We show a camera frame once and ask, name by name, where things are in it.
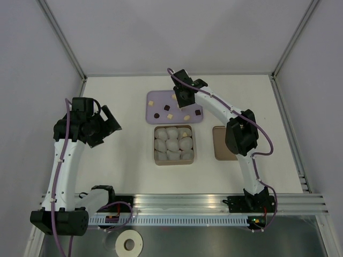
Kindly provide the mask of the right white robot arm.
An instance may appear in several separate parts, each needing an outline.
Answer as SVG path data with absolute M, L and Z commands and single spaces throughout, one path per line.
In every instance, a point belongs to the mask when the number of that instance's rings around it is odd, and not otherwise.
M 272 213 L 275 197 L 270 195 L 258 174 L 256 148 L 258 129 L 254 113 L 234 107 L 216 96 L 208 84 L 201 79 L 192 80 L 185 70 L 167 70 L 174 83 L 174 92 L 179 107 L 197 104 L 214 115 L 225 126 L 225 145 L 240 165 L 243 176 L 243 195 L 229 196 L 222 202 L 230 213 Z

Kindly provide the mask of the aluminium frame post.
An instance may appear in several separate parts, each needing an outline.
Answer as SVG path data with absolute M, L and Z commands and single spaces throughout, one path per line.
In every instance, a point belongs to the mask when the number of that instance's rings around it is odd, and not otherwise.
M 66 52 L 66 55 L 68 56 L 72 66 L 80 76 L 82 82 L 86 81 L 87 76 L 81 67 L 79 61 L 77 60 L 77 57 L 75 53 L 73 52 L 67 38 L 65 37 L 55 15 L 53 14 L 53 11 L 51 10 L 48 2 L 46 0 L 37 0 L 36 1 L 40 9 L 42 10 L 43 14 L 45 15 L 49 25 L 51 26 L 53 32 L 57 36 L 59 42 L 61 43 L 64 51 Z
M 312 15 L 316 11 L 318 5 L 321 3 L 321 0 L 311 0 L 310 4 L 306 8 L 300 22 L 298 23 L 294 33 L 292 34 L 289 42 L 286 45 L 281 57 L 279 58 L 274 70 L 271 73 L 271 78 L 275 79 L 277 75 L 280 73 L 282 67 L 284 66 L 288 56 L 292 52 L 293 48 L 295 47 L 297 41 L 299 40 L 300 36 L 302 35 L 303 31 L 305 30 L 307 24 L 309 23 Z

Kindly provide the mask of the white paper cup eight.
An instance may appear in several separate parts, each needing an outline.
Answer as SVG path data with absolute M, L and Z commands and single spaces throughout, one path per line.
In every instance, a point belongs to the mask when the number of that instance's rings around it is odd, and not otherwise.
M 167 157 L 170 161 L 178 161 L 181 159 L 181 150 L 178 151 L 171 151 L 171 150 L 167 150 Z

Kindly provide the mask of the white paper cup two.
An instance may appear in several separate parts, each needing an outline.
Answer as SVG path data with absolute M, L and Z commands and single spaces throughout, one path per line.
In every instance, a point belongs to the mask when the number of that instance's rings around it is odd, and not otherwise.
M 168 127 L 168 128 L 166 128 L 166 132 L 167 132 L 169 139 L 178 139 L 178 136 L 179 136 L 178 128 Z

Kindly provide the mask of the gold square chocolate tin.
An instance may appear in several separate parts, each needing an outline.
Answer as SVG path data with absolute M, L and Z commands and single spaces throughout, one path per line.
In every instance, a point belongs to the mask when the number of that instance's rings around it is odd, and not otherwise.
M 190 128 L 191 129 L 191 131 L 192 131 L 192 136 L 191 136 L 191 138 L 193 139 L 193 151 L 194 151 L 194 159 L 195 159 L 195 139 L 194 139 L 194 133 L 193 133 L 193 130 L 192 130 L 192 128 L 191 128 L 191 126 L 189 126 L 189 125 L 172 125 L 172 126 L 157 126 L 157 127 L 155 127 L 155 129 L 154 129 L 154 132 L 155 132 L 155 130 L 156 129 L 159 129 L 159 128 L 168 128 L 168 127 L 176 127 L 176 128 L 179 128 L 179 127 L 188 127 L 188 128 Z M 154 140 L 155 140 L 156 138 L 155 138 L 155 136 L 154 136 L 154 139 L 153 139 L 153 158 L 154 158 L 154 151 L 155 151 L 155 149 L 154 149 Z M 180 159 L 180 160 L 178 160 L 178 161 L 170 161 L 170 160 L 167 160 L 167 161 L 156 161 L 155 159 L 154 159 L 154 161 L 155 161 L 155 164 L 156 165 L 159 165 L 159 166 L 167 166 L 167 165 L 188 165 L 188 164 L 192 164 L 193 162 L 194 162 L 194 159 L 193 160 L 182 160 L 182 159 Z

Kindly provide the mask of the right aluminium frame post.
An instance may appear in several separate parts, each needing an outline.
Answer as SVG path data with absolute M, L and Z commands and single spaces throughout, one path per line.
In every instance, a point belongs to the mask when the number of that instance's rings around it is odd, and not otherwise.
M 298 23 L 294 33 L 292 34 L 289 42 L 286 45 L 281 57 L 279 58 L 274 70 L 271 73 L 271 78 L 275 79 L 277 75 L 280 73 L 282 67 L 284 66 L 288 56 L 292 52 L 293 48 L 295 47 L 297 41 L 299 40 L 300 36 L 302 35 L 303 31 L 305 30 L 307 24 L 309 23 L 312 15 L 316 11 L 318 5 L 321 3 L 321 0 L 311 0 L 310 4 L 306 8 L 300 22 Z

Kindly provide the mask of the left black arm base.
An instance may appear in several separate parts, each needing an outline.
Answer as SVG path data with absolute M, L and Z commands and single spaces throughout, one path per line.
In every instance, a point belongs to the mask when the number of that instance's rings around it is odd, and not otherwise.
M 110 199 L 97 213 L 108 213 L 105 223 L 128 223 L 133 218 L 133 196 L 120 195 Z

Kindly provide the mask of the white paper cup seven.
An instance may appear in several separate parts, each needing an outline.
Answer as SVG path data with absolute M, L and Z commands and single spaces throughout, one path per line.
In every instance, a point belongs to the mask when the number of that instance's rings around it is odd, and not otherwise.
M 168 156 L 165 152 L 159 152 L 157 150 L 154 151 L 154 159 L 156 161 L 167 161 Z

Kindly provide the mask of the white tape roll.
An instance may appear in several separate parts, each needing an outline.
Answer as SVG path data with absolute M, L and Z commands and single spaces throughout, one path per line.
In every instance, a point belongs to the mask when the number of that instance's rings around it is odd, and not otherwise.
M 143 238 L 135 230 L 125 230 L 116 239 L 115 251 L 120 257 L 138 257 L 143 250 Z

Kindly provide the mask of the white paper cup five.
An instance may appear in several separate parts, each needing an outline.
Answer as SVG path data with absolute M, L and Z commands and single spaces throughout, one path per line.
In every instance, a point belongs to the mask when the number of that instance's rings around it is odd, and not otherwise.
M 166 147 L 171 152 L 179 151 L 179 141 L 177 139 L 168 139 L 166 140 Z

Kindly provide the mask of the white paper cup three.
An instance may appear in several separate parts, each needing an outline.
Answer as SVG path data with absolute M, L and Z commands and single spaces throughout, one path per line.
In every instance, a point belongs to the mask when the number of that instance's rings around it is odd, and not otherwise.
M 179 127 L 178 129 L 178 139 L 182 139 L 182 138 L 185 138 L 182 134 L 183 132 L 186 132 L 188 134 L 187 137 L 191 137 L 192 136 L 192 131 L 190 128 L 188 127 Z

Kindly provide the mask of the gold tin lid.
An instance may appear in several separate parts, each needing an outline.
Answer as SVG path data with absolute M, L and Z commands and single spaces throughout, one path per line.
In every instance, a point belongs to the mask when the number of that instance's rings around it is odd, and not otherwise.
M 215 126 L 212 129 L 212 134 L 215 159 L 218 161 L 237 161 L 236 155 L 226 146 L 226 128 L 224 126 Z

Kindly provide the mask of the aluminium front rail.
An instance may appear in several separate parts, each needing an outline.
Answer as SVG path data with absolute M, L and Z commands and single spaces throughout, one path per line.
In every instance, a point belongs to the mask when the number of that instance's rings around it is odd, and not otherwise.
M 241 194 L 134 194 L 133 206 L 142 215 L 224 215 L 229 213 L 223 203 L 228 197 Z M 321 194 L 278 194 L 278 215 L 328 215 Z

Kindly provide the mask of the aluminium rail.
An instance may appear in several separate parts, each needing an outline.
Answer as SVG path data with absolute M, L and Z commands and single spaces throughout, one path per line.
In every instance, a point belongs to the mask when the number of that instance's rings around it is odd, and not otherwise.
M 133 206 L 142 215 L 224 215 L 229 213 L 223 203 L 228 197 L 241 194 L 134 194 Z M 278 194 L 278 215 L 328 215 L 321 194 Z
M 294 129 L 292 127 L 292 123 L 288 115 L 286 105 L 282 97 L 281 90 L 277 83 L 276 77 L 270 75 L 269 78 L 270 78 L 271 87 L 274 93 L 274 97 L 275 97 L 275 100 L 277 102 L 277 106 L 280 112 L 281 120 L 285 129 L 285 132 L 286 132 L 286 137 L 288 140 L 288 144 L 290 146 L 290 151 L 292 153 L 292 157 L 296 166 L 300 183 L 302 185 L 302 190 L 304 193 L 312 193 L 307 175 L 305 174 L 305 166 L 304 166 L 303 159 L 300 153 L 299 145 L 296 140 Z

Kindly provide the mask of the white paper cup four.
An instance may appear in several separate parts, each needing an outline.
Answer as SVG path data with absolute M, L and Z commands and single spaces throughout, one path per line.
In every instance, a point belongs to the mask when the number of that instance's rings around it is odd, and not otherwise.
M 167 151 L 167 146 L 166 142 L 161 139 L 155 139 L 154 140 L 154 149 L 159 152 L 166 152 Z

